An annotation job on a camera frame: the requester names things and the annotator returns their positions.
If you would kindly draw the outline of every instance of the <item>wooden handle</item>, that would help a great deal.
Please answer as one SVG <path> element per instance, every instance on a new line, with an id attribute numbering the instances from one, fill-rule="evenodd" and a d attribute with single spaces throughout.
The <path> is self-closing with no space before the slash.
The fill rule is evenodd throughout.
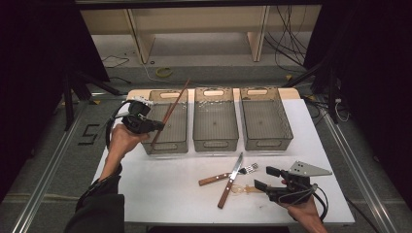
<path id="1" fill-rule="evenodd" d="M 227 196 L 229 195 L 229 191 L 230 191 L 232 185 L 233 185 L 233 180 L 232 180 L 232 179 L 229 179 L 229 181 L 227 182 L 226 187 L 224 188 L 224 191 L 223 191 L 221 200 L 219 201 L 219 204 L 218 204 L 218 207 L 219 207 L 220 209 L 223 209 L 224 202 L 226 202 L 226 198 L 227 198 Z"/>
<path id="2" fill-rule="evenodd" d="M 222 179 L 228 178 L 229 176 L 230 176 L 230 173 L 223 173 L 223 174 L 220 174 L 220 175 L 215 176 L 215 177 L 206 178 L 206 179 L 200 180 L 199 185 L 202 186 L 204 184 L 220 181 Z"/>

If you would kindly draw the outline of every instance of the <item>black sleeve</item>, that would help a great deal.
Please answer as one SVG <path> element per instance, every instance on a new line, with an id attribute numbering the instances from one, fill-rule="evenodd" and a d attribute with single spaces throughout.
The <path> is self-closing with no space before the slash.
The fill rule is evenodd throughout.
<path id="1" fill-rule="evenodd" d="M 118 194 L 120 172 L 121 166 L 115 174 L 88 188 L 64 232 L 124 232 L 124 196 Z"/>

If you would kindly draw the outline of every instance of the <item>wooden stick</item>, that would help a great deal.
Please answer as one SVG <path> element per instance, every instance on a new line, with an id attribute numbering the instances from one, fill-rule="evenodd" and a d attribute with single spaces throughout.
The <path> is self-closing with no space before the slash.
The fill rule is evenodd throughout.
<path id="1" fill-rule="evenodd" d="M 175 103 L 173 103 L 172 107 L 167 110 L 166 115 L 164 116 L 163 119 L 163 124 L 166 124 L 167 120 L 170 118 L 170 116 L 172 115 L 173 110 L 175 110 L 176 105 L 178 104 L 180 98 L 182 97 L 183 92 L 186 90 L 186 88 L 188 87 L 188 84 L 190 82 L 190 79 L 188 79 L 185 83 L 185 86 L 183 87 L 182 91 L 180 92 L 178 98 L 176 99 Z M 155 145 L 155 143 L 157 142 L 157 139 L 160 135 L 161 130 L 157 130 L 157 133 L 154 136 L 154 139 L 151 142 L 151 147 L 153 147 Z"/>

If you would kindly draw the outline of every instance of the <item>plastic bin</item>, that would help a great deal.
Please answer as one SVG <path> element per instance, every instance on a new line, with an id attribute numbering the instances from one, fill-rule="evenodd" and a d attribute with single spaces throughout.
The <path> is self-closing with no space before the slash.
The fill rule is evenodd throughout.
<path id="1" fill-rule="evenodd" d="M 240 88 L 245 150 L 286 150 L 292 130 L 277 87 Z"/>
<path id="2" fill-rule="evenodd" d="M 163 121 L 168 109 L 175 103 L 181 90 L 152 90 L 149 100 L 154 101 L 149 119 Z M 188 91 L 179 99 L 172 115 L 167 120 L 154 146 L 151 146 L 157 131 L 150 132 L 151 138 L 142 142 L 147 154 L 188 152 Z"/>
<path id="3" fill-rule="evenodd" d="M 233 89 L 197 88 L 194 94 L 194 149 L 236 151 L 238 141 Z"/>

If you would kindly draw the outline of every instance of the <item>white table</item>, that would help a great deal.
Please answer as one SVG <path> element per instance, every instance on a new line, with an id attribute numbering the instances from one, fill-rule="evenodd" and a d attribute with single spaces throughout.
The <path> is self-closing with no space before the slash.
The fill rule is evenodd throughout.
<path id="1" fill-rule="evenodd" d="M 192 140 L 193 94 L 189 90 L 189 152 L 185 154 L 147 155 L 138 145 L 122 161 L 120 193 L 125 196 L 125 221 L 148 225 L 290 225 L 296 222 L 287 211 L 270 202 L 264 193 L 230 193 L 223 209 L 218 208 L 227 180 L 199 186 L 198 181 L 231 172 L 241 151 L 243 166 L 257 163 L 249 175 L 238 175 L 235 184 L 253 186 L 259 180 L 283 186 L 281 178 L 266 175 L 265 167 L 288 170 L 296 160 L 332 171 L 312 119 L 303 100 L 283 100 L 293 140 L 286 151 L 244 151 L 238 103 L 236 114 L 239 143 L 236 152 L 195 152 Z M 100 176 L 107 150 L 95 174 Z M 355 222 L 334 175 L 311 178 L 324 190 L 329 202 L 326 224 Z M 323 194 L 317 193 L 325 200 Z M 318 211 L 323 211 L 317 202 Z"/>

